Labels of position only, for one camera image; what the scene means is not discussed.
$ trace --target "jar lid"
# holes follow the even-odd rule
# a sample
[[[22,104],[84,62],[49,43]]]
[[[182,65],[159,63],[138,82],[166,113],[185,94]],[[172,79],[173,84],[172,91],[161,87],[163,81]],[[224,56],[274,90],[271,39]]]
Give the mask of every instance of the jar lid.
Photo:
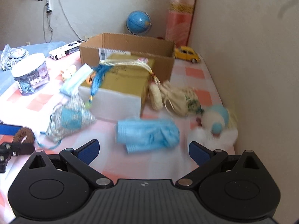
[[[20,60],[11,69],[13,77],[21,77],[39,68],[45,61],[43,53],[36,53]]]

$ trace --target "blue tassel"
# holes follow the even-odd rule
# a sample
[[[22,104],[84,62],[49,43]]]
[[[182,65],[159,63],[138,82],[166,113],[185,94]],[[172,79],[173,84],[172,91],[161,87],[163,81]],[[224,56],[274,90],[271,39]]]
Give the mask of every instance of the blue tassel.
[[[46,132],[40,131],[39,132],[41,135],[46,135]],[[59,142],[56,143],[55,146],[52,147],[46,147],[44,144],[39,143],[39,141],[35,138],[36,143],[38,144],[39,147],[43,148],[43,149],[47,149],[47,150],[54,150],[56,147],[58,147],[61,143],[61,140]]]
[[[99,87],[102,85],[103,78],[107,71],[109,71],[112,68],[112,66],[105,66],[105,65],[98,65],[97,67],[93,68],[96,75],[93,78],[92,85],[90,88],[90,98],[89,102],[86,104],[87,108],[91,107],[92,98],[97,93]]]

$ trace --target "wall outlet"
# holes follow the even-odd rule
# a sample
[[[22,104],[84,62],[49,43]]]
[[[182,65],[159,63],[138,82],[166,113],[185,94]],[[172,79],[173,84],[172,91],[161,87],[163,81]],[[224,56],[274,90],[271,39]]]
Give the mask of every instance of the wall outlet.
[[[51,13],[53,11],[50,0],[46,0],[47,13]]]
[[[90,35],[85,35],[85,36],[84,36],[84,39],[85,39],[86,41],[88,41],[91,37],[92,37],[92,36],[90,36]]]

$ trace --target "pink cylinder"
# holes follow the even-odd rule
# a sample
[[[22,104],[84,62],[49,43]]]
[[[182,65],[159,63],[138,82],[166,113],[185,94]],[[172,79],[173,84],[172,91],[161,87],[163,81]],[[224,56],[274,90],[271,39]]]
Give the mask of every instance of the pink cylinder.
[[[195,0],[170,0],[166,36],[177,47],[187,45]]]

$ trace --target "metal screw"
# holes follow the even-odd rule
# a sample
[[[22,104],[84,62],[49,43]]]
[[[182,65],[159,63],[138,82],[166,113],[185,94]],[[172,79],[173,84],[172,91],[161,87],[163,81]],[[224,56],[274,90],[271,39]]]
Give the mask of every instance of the metal screw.
[[[97,180],[96,180],[96,183],[97,183],[98,185],[106,186],[106,185],[110,184],[110,179],[107,179],[107,178],[100,178],[100,179],[97,179]]]
[[[178,181],[178,184],[183,186],[190,186],[193,184],[193,181],[191,179],[180,179]]]

